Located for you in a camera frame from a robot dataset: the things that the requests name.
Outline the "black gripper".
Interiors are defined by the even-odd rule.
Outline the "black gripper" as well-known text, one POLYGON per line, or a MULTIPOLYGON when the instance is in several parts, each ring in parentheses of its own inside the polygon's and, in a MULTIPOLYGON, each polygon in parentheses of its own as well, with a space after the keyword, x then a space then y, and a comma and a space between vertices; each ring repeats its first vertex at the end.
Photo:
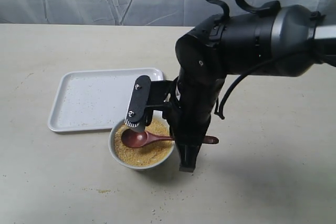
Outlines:
POLYGON ((193 173, 196 168, 211 113, 225 79, 225 74, 202 75, 180 69, 165 90, 164 101, 169 108, 163 114, 176 143, 180 172, 193 173))

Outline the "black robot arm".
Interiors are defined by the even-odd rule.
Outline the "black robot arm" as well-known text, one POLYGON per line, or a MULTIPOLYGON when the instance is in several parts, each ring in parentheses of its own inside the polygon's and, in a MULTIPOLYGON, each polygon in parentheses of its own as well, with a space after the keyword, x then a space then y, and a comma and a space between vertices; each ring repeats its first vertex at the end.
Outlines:
POLYGON ((210 16, 179 38, 180 64, 166 116, 179 152, 182 172, 193 172, 211 113, 224 115, 219 93, 229 74, 298 77, 312 65, 335 65, 335 27, 301 5, 267 16, 210 16))

